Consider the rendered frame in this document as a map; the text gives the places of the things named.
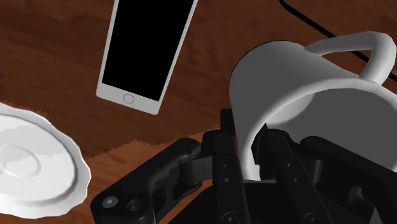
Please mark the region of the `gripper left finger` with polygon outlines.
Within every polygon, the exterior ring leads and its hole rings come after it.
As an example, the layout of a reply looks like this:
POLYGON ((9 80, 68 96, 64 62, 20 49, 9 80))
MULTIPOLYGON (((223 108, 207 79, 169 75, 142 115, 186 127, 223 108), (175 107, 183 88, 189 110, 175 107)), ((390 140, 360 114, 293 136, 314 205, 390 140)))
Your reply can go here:
POLYGON ((149 159, 91 202, 95 224, 158 224, 182 199, 212 181, 212 194, 188 219, 207 224, 251 224, 235 146, 231 109, 220 111, 221 127, 202 141, 184 137, 149 159))

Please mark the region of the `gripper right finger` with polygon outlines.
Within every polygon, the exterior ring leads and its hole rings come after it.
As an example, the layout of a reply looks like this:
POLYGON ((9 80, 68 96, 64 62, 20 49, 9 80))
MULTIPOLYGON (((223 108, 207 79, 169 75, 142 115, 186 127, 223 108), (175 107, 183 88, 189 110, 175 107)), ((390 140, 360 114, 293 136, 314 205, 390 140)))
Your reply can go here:
POLYGON ((397 173, 322 137, 294 142, 263 126, 253 141, 260 177, 275 178, 285 224, 397 224, 397 173))

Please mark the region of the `white mug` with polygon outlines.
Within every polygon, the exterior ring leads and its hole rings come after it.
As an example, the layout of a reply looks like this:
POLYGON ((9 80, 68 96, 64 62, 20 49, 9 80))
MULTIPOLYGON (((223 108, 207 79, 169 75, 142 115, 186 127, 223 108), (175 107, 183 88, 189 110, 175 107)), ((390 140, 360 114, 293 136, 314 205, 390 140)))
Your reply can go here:
POLYGON ((294 141, 323 137, 397 172, 397 94, 383 86, 396 55, 393 39, 373 31, 248 51, 229 83, 243 178, 260 177, 251 145, 263 126, 294 141))

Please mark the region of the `white smartphone with black screen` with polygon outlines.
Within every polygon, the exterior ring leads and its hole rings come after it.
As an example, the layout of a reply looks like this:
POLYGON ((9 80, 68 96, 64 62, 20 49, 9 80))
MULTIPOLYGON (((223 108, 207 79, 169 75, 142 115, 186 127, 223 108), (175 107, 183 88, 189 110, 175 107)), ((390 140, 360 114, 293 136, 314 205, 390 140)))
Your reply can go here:
POLYGON ((96 95, 158 113, 198 0, 115 0, 96 95))

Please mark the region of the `white scalloped plate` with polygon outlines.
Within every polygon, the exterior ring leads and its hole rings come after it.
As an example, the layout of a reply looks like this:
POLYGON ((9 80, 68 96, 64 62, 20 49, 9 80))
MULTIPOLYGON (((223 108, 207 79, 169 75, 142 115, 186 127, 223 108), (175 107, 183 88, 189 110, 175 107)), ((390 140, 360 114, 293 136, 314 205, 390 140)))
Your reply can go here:
POLYGON ((45 117, 0 102, 0 214, 62 216, 87 197, 80 147, 45 117))

